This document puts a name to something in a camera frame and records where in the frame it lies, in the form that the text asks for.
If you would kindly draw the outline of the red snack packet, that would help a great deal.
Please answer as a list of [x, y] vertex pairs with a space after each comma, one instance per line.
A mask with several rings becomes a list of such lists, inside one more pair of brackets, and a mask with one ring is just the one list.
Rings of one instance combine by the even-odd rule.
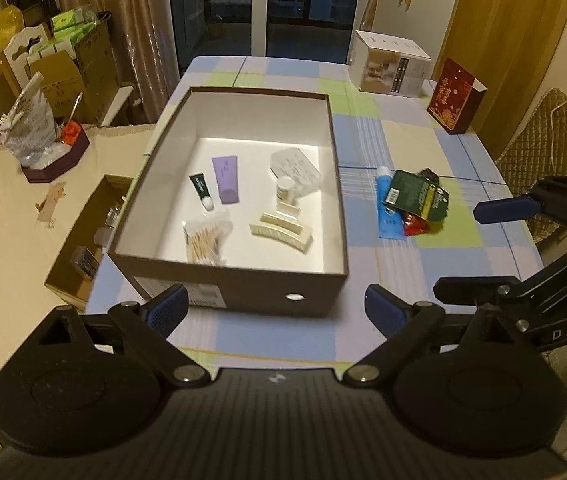
[[410, 212], [402, 212], [403, 229], [406, 236], [416, 236], [430, 232], [429, 223], [416, 214]]

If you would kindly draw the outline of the green blister card package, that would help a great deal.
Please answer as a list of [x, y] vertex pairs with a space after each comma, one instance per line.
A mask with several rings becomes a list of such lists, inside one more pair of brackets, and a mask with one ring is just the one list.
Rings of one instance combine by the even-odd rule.
[[442, 222], [447, 217], [449, 195], [440, 185], [420, 174], [397, 170], [383, 203], [428, 222]]

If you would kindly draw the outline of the bag of cotton swabs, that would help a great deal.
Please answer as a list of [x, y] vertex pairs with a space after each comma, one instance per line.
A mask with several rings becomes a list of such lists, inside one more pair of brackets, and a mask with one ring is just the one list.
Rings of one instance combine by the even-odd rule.
[[224, 266], [223, 246], [233, 232], [233, 221], [227, 209], [200, 214], [184, 221], [183, 229], [189, 263]]

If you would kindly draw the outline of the cream plastic hair claw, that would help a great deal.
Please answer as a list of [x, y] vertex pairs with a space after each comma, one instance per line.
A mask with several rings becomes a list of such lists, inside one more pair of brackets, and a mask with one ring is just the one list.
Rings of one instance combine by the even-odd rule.
[[249, 224], [252, 235], [270, 238], [306, 254], [313, 241], [313, 230], [299, 219], [298, 206], [278, 200], [273, 211], [265, 211]]

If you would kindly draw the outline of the small black cream tube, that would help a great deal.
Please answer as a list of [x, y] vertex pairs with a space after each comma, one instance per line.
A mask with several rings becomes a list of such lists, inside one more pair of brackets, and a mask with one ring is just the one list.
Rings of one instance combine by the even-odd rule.
[[210, 195], [208, 185], [206, 184], [206, 177], [204, 177], [204, 174], [191, 174], [189, 176], [189, 180], [192, 182], [204, 210], [212, 211], [214, 209], [214, 203]]

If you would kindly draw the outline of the purple cleanser tube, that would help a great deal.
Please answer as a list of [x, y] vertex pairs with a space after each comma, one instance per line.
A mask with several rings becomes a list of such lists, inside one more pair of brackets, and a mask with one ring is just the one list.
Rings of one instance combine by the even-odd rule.
[[213, 157], [212, 164], [221, 203], [224, 205], [238, 203], [238, 157], [236, 155]]

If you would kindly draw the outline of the white pill bottle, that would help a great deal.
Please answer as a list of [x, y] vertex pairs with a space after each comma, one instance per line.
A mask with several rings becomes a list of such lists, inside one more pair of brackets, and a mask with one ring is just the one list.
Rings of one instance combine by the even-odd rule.
[[294, 205], [295, 204], [295, 181], [289, 176], [281, 176], [277, 178], [276, 194], [279, 202]]

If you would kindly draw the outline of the clear box of floss picks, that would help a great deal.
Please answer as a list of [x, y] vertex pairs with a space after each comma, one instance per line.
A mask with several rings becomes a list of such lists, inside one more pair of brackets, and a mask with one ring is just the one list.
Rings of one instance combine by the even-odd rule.
[[289, 177], [294, 182], [294, 193], [303, 197], [317, 192], [321, 174], [300, 148], [286, 148], [270, 156], [270, 170], [277, 179]]

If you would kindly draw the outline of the open cardboard floor box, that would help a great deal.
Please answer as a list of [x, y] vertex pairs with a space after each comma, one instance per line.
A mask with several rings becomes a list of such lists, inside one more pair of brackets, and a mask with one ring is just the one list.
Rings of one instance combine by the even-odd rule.
[[90, 194], [52, 264], [44, 285], [63, 302], [83, 312], [102, 256], [132, 184], [107, 174]]

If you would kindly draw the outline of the dark red gift box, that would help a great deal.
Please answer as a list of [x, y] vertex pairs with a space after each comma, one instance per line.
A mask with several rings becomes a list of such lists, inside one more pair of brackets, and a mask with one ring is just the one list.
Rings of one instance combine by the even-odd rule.
[[448, 133], [465, 133], [483, 101], [487, 87], [448, 58], [437, 81], [428, 113]]

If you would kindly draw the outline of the brown cardboard storage box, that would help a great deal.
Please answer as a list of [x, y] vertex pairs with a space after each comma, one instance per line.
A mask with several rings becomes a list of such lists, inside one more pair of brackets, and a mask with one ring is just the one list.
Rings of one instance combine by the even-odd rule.
[[328, 96], [187, 90], [159, 126], [109, 255], [142, 297], [320, 318], [349, 275]]

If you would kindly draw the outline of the dark red octagonal tray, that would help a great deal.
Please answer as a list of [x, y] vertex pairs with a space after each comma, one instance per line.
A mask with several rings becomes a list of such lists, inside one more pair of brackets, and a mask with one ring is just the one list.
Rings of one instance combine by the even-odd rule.
[[29, 183], [52, 183], [74, 168], [86, 152], [90, 140], [83, 126], [72, 119], [61, 131], [61, 141], [55, 142], [34, 167], [21, 167]]

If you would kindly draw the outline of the crumpled silver plastic bag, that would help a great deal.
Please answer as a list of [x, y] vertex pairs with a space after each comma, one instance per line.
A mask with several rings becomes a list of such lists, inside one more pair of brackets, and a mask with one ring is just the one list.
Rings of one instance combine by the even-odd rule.
[[59, 134], [43, 81], [44, 76], [35, 73], [0, 120], [0, 143], [26, 168], [35, 166]]

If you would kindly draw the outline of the stacked cardboard boxes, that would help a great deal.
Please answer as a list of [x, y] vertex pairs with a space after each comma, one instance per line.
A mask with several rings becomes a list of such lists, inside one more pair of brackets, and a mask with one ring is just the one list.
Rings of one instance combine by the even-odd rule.
[[0, 55], [14, 94], [35, 74], [58, 122], [111, 126], [125, 110], [134, 87], [121, 84], [110, 44], [108, 12], [76, 6], [52, 24], [17, 32]]

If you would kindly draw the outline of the beige curtain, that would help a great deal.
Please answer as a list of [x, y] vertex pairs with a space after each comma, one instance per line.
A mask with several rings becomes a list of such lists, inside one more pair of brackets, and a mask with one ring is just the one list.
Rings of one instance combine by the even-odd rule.
[[60, 0], [62, 10], [89, 4], [111, 13], [109, 34], [120, 81], [131, 82], [149, 122], [156, 122], [180, 80], [166, 0]]

